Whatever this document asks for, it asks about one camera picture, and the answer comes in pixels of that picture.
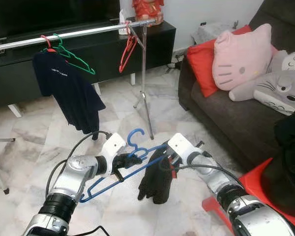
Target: red stool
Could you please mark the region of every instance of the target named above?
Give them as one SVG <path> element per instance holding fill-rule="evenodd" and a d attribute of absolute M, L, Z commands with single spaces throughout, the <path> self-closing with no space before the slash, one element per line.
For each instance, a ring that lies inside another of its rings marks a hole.
<path fill-rule="evenodd" d="M 271 162 L 271 160 L 272 160 L 272 158 L 268 159 L 267 161 L 265 161 L 261 165 L 257 166 L 256 168 L 254 168 L 250 172 L 248 172 L 245 175 L 243 175 L 242 177 L 240 177 L 239 180 L 244 185 L 245 190 L 248 194 L 256 196 L 257 198 L 259 198 L 260 201 L 269 205 L 270 207 L 275 209 L 280 214 L 284 215 L 285 218 L 287 218 L 292 224 L 295 225 L 295 217 L 288 215 L 288 214 L 280 211 L 278 208 L 276 208 L 270 202 L 270 200 L 266 197 L 265 192 L 261 188 L 260 183 L 261 183 L 262 172 L 264 171 L 266 166 Z M 227 217 L 225 211 L 222 209 L 220 204 L 216 201 L 216 199 L 213 196 L 202 201 L 202 208 L 206 212 L 214 211 L 221 218 L 221 220 L 224 221 L 225 225 L 230 229 L 230 231 L 234 234 L 233 229 L 232 229 L 232 225 L 231 225 L 230 221 L 228 220 L 228 217 Z"/>

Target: red cushion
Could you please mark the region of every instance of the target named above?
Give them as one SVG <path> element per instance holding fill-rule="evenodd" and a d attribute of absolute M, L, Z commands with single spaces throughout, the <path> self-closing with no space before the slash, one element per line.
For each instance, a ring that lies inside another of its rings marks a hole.
<path fill-rule="evenodd" d="M 245 25 L 244 27 L 235 30 L 233 34 L 244 34 L 247 32 L 251 32 L 251 29 L 248 25 Z M 195 73 L 204 97 L 209 97 L 219 90 L 215 85 L 212 76 L 214 43 L 215 39 L 190 47 L 187 51 L 187 58 Z"/>

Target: black tv cabinet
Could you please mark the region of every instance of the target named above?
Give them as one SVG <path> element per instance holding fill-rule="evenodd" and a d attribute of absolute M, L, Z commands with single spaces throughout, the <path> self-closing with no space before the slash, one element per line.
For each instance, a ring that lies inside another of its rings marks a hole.
<path fill-rule="evenodd" d="M 97 28 L 106 25 L 84 25 L 70 29 L 76 31 L 87 28 Z M 134 28 L 141 36 L 142 28 Z M 53 32 L 62 33 L 64 30 L 54 29 L 43 32 L 51 35 Z M 171 62 L 176 28 L 167 22 L 153 26 L 147 30 L 147 69 L 162 66 Z M 41 34 L 22 35 L 9 38 L 7 42 L 39 37 Z M 125 47 L 127 36 L 119 35 L 118 31 L 104 32 L 78 38 L 66 39 L 64 46 L 87 61 L 96 71 L 90 75 L 81 70 L 81 74 L 91 83 L 98 83 L 112 78 L 136 73 L 142 70 L 142 50 L 138 45 L 129 59 L 122 74 L 118 71 L 121 54 Z M 0 55 L 0 106 L 15 104 L 41 97 L 35 78 L 31 59 L 36 52 L 46 45 L 32 45 L 6 50 Z"/>

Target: navy shirt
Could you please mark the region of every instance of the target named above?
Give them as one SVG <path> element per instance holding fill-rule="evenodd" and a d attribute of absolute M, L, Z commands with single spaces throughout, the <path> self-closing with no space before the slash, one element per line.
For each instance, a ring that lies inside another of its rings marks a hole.
<path fill-rule="evenodd" d="M 54 52 L 37 53 L 33 67 L 41 94 L 55 97 L 69 124 L 84 134 L 99 129 L 98 111 L 106 107 L 78 68 Z"/>

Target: hanger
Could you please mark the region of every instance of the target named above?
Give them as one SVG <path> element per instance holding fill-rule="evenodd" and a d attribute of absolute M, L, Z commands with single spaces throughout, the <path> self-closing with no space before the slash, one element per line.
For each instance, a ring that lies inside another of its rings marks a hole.
<path fill-rule="evenodd" d="M 129 29 L 129 21 L 126 21 L 126 31 L 128 34 L 128 40 L 127 40 L 126 47 L 125 47 L 125 49 L 122 53 L 122 56 L 121 56 L 119 73 L 121 73 L 123 71 L 123 69 L 125 68 L 125 66 L 127 65 L 128 60 L 129 60 L 134 48 L 137 45 L 137 42 L 138 42 L 137 38 L 134 35 L 131 36 L 131 31 Z M 128 56 L 127 56 L 126 60 L 123 61 L 127 52 L 128 52 Z"/>
<path fill-rule="evenodd" d="M 83 61 L 81 58 L 77 57 L 75 54 L 73 54 L 72 52 L 68 51 L 62 44 L 63 44 L 63 41 L 62 41 L 62 38 L 54 33 L 55 36 L 58 37 L 58 39 L 60 40 L 59 44 L 57 47 L 51 47 L 51 44 L 50 44 L 50 41 L 47 39 L 46 36 L 42 35 L 41 37 L 45 38 L 46 41 L 47 41 L 47 44 L 48 44 L 48 48 L 45 48 L 43 49 L 43 51 L 47 51 L 47 52 L 57 52 L 59 53 L 60 55 L 66 57 L 66 58 L 73 58 L 73 59 L 76 59 L 78 61 L 80 61 L 82 64 L 84 64 L 86 66 L 86 68 L 83 68 L 83 67 L 80 67 L 78 65 L 75 65 L 75 64 L 72 64 L 72 63 L 69 63 L 67 62 L 68 64 L 72 65 L 72 66 L 75 66 L 87 73 L 90 73 L 92 75 L 95 75 L 95 71 L 94 69 L 90 68 L 89 64 L 87 64 L 85 61 Z"/>
<path fill-rule="evenodd" d="M 42 34 L 40 37 L 41 37 L 41 38 L 44 38 L 44 39 L 46 40 L 47 44 L 48 44 L 48 48 L 45 48 L 43 51 L 46 51 L 46 50 L 47 50 L 47 52 L 56 52 L 55 49 L 53 49 L 53 48 L 51 47 L 50 41 L 49 41 L 49 39 L 48 39 L 46 36 L 44 36 L 44 35 Z"/>

